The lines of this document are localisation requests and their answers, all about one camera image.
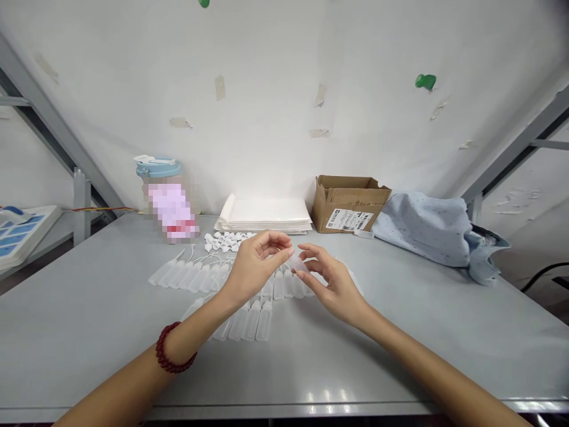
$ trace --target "cardboard box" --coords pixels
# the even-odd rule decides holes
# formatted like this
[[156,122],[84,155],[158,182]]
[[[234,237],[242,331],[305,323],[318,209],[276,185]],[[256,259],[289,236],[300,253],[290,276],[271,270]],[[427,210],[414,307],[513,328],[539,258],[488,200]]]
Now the cardboard box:
[[371,177],[320,175],[312,220],[321,233],[370,231],[391,189]]

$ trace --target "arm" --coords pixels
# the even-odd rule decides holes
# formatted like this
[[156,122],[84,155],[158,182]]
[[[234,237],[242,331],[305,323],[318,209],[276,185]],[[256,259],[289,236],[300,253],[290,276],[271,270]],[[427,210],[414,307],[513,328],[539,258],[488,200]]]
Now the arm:
[[407,335],[360,295],[347,268],[326,249],[312,244],[299,245],[305,264],[328,282],[325,287],[315,277],[298,272],[322,304],[336,317],[361,330],[385,348],[429,392],[432,398],[459,426],[530,426],[490,393],[451,364]]
[[[290,237],[276,231],[264,231],[241,243],[221,291],[166,338],[168,359],[175,364],[186,363],[225,320],[261,290],[292,253]],[[175,376],[158,364],[154,344],[90,392],[55,426],[135,426]]]

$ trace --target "blue keypad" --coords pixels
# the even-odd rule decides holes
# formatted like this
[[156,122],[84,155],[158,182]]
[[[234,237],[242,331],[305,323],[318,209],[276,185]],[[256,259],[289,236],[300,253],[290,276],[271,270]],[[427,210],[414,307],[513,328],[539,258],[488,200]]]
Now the blue keypad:
[[40,222],[41,219],[44,217],[45,215],[38,215],[38,216],[32,216],[28,221],[26,221],[26,224],[32,224],[34,222]]
[[2,248],[0,248],[0,257],[2,256],[8,256],[12,253],[12,251],[14,249],[16,249],[17,245],[12,245],[12,246],[4,246]]
[[13,228],[8,235],[22,234],[23,232],[30,232],[34,229],[37,224],[20,225],[19,227]]
[[3,239],[0,239],[0,246],[6,246],[7,244],[20,243],[24,239],[25,236],[26,236],[25,234],[20,234],[18,236],[6,237]]

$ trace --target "left hand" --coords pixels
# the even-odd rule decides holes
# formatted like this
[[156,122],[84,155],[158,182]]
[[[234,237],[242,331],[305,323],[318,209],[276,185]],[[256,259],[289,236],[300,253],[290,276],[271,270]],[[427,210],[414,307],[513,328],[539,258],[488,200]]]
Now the left hand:
[[221,289],[241,307],[295,252],[285,233],[265,230],[241,242],[231,273]]

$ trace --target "green sticker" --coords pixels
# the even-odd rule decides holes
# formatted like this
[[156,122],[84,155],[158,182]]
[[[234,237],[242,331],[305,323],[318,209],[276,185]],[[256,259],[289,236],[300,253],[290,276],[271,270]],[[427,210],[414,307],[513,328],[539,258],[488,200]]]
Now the green sticker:
[[419,74],[417,76],[417,78],[415,79],[415,86],[416,87],[424,87],[425,89],[428,90],[433,90],[433,86],[435,84],[435,82],[437,81],[436,76],[432,75],[432,74]]

